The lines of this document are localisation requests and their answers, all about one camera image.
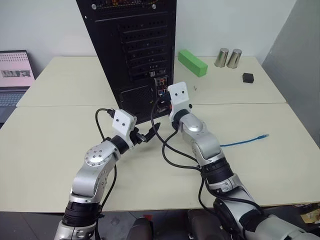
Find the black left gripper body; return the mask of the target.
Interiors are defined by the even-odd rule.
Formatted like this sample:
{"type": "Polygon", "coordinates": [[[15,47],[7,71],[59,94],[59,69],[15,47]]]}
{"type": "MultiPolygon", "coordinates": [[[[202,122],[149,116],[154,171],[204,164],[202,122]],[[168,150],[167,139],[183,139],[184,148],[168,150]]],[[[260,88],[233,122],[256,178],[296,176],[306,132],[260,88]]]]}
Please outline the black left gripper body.
{"type": "Polygon", "coordinates": [[[139,133],[139,129],[137,127],[134,127],[134,129],[130,132],[129,137],[134,146],[146,141],[146,137],[139,133]]]}

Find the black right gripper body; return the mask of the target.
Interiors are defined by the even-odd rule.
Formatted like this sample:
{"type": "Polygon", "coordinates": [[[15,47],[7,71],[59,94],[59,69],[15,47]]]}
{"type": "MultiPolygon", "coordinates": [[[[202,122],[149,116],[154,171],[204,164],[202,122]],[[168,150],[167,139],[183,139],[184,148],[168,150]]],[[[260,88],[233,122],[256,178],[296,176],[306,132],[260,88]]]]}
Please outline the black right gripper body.
{"type": "Polygon", "coordinates": [[[163,99],[158,99],[157,104],[156,104],[156,112],[158,114],[160,113],[165,113],[165,114],[170,114],[172,111],[172,104],[171,101],[163,100],[163,99]]]}

